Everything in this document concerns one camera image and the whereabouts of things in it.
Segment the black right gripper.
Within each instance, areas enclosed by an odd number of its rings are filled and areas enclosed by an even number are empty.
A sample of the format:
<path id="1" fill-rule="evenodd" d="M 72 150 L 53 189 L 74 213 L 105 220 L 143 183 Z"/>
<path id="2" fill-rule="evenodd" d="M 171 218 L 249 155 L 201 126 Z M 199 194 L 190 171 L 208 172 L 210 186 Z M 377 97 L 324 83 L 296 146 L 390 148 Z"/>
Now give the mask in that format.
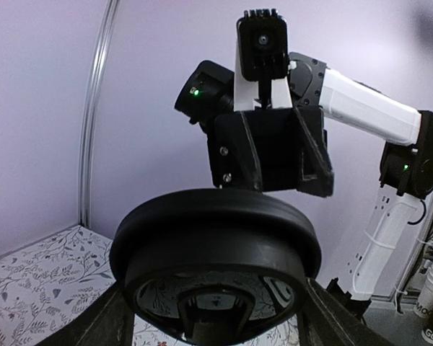
<path id="1" fill-rule="evenodd" d="M 319 107 L 221 114 L 206 126 L 212 182 L 256 192 L 333 194 L 334 173 Z"/>

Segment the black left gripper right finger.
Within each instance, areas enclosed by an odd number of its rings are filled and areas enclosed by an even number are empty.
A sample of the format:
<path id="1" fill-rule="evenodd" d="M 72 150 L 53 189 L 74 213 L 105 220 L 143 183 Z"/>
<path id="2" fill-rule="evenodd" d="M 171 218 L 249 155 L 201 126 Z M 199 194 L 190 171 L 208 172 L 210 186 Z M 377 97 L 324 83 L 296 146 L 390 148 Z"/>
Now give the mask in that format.
<path id="1" fill-rule="evenodd" d="M 307 297 L 297 313 L 301 345 L 392 346 L 356 319 L 314 279 L 305 283 Z"/>

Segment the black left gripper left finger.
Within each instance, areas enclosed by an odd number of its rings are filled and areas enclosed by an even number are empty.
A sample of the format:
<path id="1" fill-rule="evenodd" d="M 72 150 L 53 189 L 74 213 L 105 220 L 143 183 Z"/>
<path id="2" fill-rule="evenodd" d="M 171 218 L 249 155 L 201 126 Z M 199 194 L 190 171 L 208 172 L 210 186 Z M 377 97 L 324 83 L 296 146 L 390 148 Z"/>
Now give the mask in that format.
<path id="1" fill-rule="evenodd" d="M 131 345 L 134 313 L 121 284 L 107 289 L 57 337 L 58 345 Z"/>

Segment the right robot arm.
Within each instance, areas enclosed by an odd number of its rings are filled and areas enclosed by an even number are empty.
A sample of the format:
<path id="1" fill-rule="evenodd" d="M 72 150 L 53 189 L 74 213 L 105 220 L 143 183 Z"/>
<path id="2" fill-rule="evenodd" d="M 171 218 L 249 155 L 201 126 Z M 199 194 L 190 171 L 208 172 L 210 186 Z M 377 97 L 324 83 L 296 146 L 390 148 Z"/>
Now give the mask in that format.
<path id="1" fill-rule="evenodd" d="M 333 56 L 332 62 L 350 79 L 369 84 L 404 104 L 433 112 L 433 54 L 412 53 L 384 61 L 372 55 L 362 65 Z M 188 125 L 183 115 L 174 114 L 173 120 L 179 127 L 176 153 L 152 167 L 151 172 L 168 178 L 170 188 L 211 187 L 204 134 Z M 362 276 L 354 264 L 369 244 L 367 232 L 375 199 L 390 197 L 393 191 L 378 186 L 382 139 L 331 119 L 325 121 L 325 127 L 336 178 L 333 196 L 322 199 L 301 192 L 278 192 L 276 196 L 299 208 L 316 229 L 323 253 L 318 281 L 327 285 L 337 279 L 344 291 L 350 291 L 352 280 Z"/>

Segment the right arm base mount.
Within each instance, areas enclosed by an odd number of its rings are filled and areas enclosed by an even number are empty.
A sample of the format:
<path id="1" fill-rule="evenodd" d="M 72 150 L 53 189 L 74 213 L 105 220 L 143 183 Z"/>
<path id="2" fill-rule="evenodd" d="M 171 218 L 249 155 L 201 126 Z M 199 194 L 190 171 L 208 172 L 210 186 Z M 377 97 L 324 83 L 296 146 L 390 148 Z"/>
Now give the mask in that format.
<path id="1" fill-rule="evenodd" d="M 338 278 L 332 279 L 326 290 L 355 318 L 360 320 L 361 323 L 367 324 L 364 319 L 364 313 L 369 308 L 371 300 L 357 301 L 351 298 L 350 292 L 344 293 L 338 285 Z"/>

